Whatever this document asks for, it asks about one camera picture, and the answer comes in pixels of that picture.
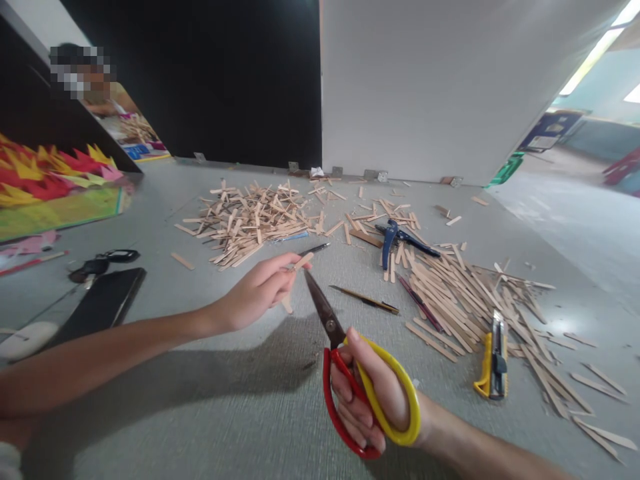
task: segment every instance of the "person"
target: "person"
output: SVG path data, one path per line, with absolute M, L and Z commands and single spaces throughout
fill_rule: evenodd
M 51 73 L 59 85 L 72 92 L 95 115 L 113 117 L 140 110 L 124 87 L 113 81 L 115 71 L 96 47 L 62 43 L 51 49 Z
M 20 452 L 40 416 L 184 343 L 242 330 L 291 291 L 300 260 L 294 253 L 258 262 L 225 296 L 194 311 L 142 320 L 72 340 L 0 371 L 0 479 L 20 479 Z M 345 362 L 368 372 L 388 420 L 409 424 L 406 394 L 393 371 L 354 328 L 341 348 Z M 354 397 L 337 368 L 331 370 L 339 414 L 360 445 L 384 452 L 371 409 Z M 470 426 L 419 393 L 422 425 L 414 447 L 448 463 L 466 479 L 568 479 L 542 458 Z

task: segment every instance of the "key fob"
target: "key fob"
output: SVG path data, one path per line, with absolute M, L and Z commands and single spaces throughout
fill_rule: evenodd
M 87 260 L 85 264 L 69 274 L 69 279 L 74 283 L 84 283 L 89 275 L 102 275 L 109 269 L 109 260 Z
M 110 250 L 103 255 L 100 255 L 100 258 L 105 258 L 114 263 L 129 263 L 134 260 L 137 260 L 140 256 L 138 250 Z

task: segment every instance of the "scissor blade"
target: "scissor blade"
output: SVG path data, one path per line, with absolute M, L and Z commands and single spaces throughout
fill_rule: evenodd
M 322 326 L 324 327 L 325 332 L 327 332 L 327 336 L 331 342 L 331 350 L 336 349 L 342 342 L 344 342 L 346 334 L 344 330 L 342 330 L 342 326 L 340 325 L 340 322 L 338 322 L 338 318 L 335 316 L 333 308 L 331 308 L 331 304 L 329 304 L 325 294 L 322 293 L 322 290 L 320 290 L 320 287 L 315 282 L 309 271 L 304 270 L 304 272 L 309 293 L 313 299 L 313 304 L 315 305 L 315 309 L 320 317 L 320 322 L 322 322 Z

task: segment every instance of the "black phone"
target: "black phone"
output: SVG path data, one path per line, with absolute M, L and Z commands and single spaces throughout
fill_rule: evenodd
M 146 274 L 134 268 L 99 277 L 45 348 L 120 325 Z

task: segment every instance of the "yellow utility knife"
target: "yellow utility knife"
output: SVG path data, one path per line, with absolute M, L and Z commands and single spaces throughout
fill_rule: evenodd
M 482 377 L 473 382 L 473 388 L 483 397 L 502 400 L 507 396 L 507 355 L 507 324 L 494 310 L 491 332 L 485 338 Z

